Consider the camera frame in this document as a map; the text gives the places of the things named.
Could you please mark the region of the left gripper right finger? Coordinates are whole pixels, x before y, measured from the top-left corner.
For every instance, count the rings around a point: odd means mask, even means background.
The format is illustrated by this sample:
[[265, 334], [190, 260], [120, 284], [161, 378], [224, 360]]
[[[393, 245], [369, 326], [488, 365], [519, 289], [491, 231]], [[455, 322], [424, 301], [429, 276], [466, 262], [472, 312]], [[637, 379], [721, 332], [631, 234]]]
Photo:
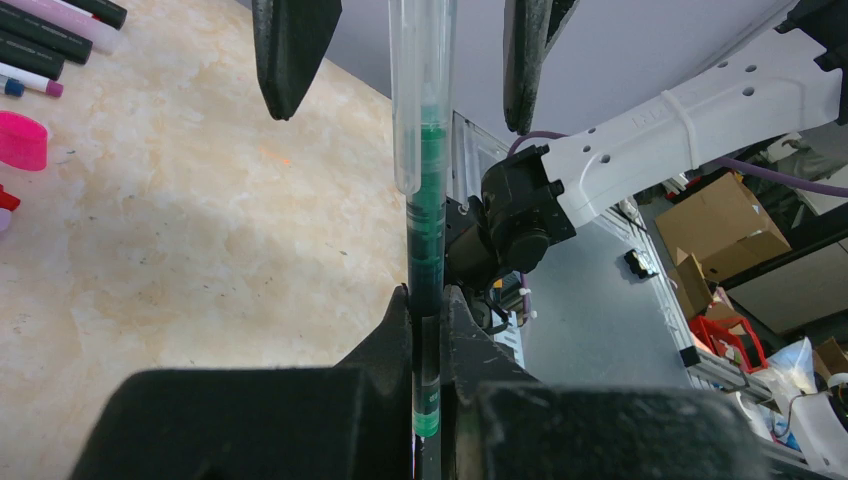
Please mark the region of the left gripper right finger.
[[768, 479], [742, 414], [692, 389], [548, 385], [443, 292], [441, 475], [445, 479]]

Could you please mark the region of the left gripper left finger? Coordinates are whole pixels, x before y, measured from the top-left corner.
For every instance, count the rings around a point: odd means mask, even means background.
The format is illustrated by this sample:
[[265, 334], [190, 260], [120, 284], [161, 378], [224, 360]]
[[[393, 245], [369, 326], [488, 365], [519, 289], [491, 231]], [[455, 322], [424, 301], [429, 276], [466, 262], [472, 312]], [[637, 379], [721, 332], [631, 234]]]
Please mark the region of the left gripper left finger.
[[411, 325], [397, 287], [331, 367], [155, 369], [106, 402], [75, 479], [409, 479]]

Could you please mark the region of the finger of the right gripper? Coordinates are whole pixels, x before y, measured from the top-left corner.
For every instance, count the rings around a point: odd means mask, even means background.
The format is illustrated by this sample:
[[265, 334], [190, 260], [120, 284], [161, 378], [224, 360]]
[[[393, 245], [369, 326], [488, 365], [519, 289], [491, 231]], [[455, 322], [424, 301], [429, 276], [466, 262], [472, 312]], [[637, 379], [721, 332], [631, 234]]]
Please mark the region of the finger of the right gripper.
[[254, 0], [259, 87], [275, 120], [293, 117], [308, 92], [342, 14], [340, 0]]
[[507, 128], [530, 132], [543, 63], [578, 0], [507, 0], [503, 33], [503, 111]]

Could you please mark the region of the clear gel pen cap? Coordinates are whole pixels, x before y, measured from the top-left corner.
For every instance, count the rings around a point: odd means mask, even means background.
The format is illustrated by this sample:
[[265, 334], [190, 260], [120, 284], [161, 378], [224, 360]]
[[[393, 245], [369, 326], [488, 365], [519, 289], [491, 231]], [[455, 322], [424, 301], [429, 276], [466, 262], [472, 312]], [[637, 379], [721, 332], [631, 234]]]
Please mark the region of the clear gel pen cap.
[[450, 166], [456, 5], [388, 3], [394, 179], [406, 196]]

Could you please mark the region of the pale purple highlighter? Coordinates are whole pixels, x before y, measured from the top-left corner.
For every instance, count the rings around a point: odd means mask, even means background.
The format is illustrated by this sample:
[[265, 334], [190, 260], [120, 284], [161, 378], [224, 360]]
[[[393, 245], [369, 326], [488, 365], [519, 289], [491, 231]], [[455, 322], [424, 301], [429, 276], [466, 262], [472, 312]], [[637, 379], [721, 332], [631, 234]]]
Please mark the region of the pale purple highlighter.
[[122, 40], [118, 30], [57, 1], [7, 0], [6, 4], [90, 40], [93, 47], [102, 53], [113, 53]]

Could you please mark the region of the black highlighter orange cap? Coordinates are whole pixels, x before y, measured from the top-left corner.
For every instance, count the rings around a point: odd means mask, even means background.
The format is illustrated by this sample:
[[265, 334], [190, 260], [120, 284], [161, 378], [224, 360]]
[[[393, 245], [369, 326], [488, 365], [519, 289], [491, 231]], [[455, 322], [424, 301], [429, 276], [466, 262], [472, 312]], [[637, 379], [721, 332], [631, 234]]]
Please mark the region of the black highlighter orange cap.
[[88, 62], [93, 49], [90, 40], [4, 2], [1, 3], [1, 29], [79, 65]]

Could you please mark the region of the white marker magenta end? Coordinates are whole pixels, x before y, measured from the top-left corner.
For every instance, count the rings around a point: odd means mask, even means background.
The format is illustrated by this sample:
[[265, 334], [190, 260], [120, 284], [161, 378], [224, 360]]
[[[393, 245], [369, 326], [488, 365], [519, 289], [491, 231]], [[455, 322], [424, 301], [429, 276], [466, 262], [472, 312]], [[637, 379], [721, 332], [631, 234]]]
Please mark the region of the white marker magenta end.
[[51, 97], [59, 98], [64, 93], [64, 86], [61, 83], [5, 63], [1, 64], [1, 75], [18, 81], [28, 89]]

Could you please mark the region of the black highlighter blue tip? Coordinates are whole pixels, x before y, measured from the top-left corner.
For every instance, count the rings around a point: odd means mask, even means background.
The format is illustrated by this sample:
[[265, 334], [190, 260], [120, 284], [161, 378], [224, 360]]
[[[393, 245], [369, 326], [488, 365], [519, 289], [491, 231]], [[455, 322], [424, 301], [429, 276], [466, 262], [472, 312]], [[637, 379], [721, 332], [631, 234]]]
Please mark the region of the black highlighter blue tip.
[[1, 62], [58, 81], [63, 71], [65, 57], [2, 30]]

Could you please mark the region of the red marker cap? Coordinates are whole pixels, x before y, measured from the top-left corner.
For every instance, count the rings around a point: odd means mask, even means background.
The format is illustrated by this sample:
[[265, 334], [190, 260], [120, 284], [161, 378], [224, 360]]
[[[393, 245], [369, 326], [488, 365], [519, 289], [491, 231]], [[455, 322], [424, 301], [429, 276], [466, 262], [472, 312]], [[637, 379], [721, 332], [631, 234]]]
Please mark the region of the red marker cap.
[[0, 208], [10, 212], [15, 211], [21, 204], [21, 200], [6, 192], [3, 185], [0, 185]]

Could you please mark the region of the black highlighter pink cap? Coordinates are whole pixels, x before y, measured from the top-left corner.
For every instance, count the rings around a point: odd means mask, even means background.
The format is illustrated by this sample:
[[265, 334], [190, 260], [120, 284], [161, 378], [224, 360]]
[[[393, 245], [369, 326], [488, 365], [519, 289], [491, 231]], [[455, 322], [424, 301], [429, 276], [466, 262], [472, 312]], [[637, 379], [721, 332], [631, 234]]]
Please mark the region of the black highlighter pink cap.
[[85, 10], [116, 30], [123, 28], [128, 15], [126, 8], [111, 0], [67, 0], [67, 3]]

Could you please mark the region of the black gel pen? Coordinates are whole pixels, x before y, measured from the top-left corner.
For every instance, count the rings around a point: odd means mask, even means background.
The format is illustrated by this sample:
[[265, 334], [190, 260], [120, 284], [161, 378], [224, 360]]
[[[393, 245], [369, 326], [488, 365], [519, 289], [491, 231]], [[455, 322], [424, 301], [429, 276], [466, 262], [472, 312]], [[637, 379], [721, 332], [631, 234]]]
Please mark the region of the black gel pen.
[[440, 310], [444, 285], [444, 235], [447, 169], [446, 122], [421, 126], [421, 186], [406, 199], [408, 311], [413, 328], [412, 427], [413, 477], [440, 473], [426, 443], [440, 428]]

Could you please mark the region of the pale purple highlighter cap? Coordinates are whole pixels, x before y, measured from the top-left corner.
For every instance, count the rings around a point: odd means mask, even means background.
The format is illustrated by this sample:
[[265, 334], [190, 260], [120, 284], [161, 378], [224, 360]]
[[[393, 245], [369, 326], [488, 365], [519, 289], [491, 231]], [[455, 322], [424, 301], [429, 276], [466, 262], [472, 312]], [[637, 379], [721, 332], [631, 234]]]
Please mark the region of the pale purple highlighter cap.
[[8, 229], [12, 219], [12, 212], [10, 210], [1, 208], [0, 209], [0, 232], [4, 232]]

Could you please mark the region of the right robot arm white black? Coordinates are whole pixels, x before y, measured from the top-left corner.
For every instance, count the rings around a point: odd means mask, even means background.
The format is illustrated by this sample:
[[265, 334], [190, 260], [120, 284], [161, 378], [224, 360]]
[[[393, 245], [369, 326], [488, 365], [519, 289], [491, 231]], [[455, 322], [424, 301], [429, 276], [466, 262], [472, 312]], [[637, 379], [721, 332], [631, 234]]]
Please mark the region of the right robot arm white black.
[[444, 273], [482, 289], [625, 197], [774, 136], [847, 121], [847, 5], [801, 1], [720, 64], [589, 130], [508, 155], [449, 230], [456, 5], [389, 5], [394, 180], [409, 206], [414, 290]]

